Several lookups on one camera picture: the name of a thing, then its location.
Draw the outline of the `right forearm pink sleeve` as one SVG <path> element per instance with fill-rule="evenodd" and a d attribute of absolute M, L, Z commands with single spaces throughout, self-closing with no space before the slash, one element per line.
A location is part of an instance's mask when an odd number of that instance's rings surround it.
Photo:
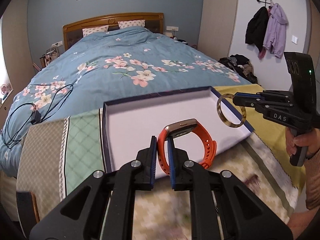
<path fill-rule="evenodd" d="M 293 239 L 297 239 L 309 226 L 319 211 L 319 152 L 304 163 L 306 171 L 306 212 L 294 213 L 287 226 Z"/>

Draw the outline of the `right hand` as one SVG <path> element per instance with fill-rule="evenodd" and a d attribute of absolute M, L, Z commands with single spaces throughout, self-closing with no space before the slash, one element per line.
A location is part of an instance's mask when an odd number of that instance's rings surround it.
<path fill-rule="evenodd" d="M 294 137 L 289 128 L 286 128 L 286 151 L 289 156 L 296 154 L 298 147 L 307 147 L 307 158 L 312 158 L 319 151 L 319 129 Z"/>

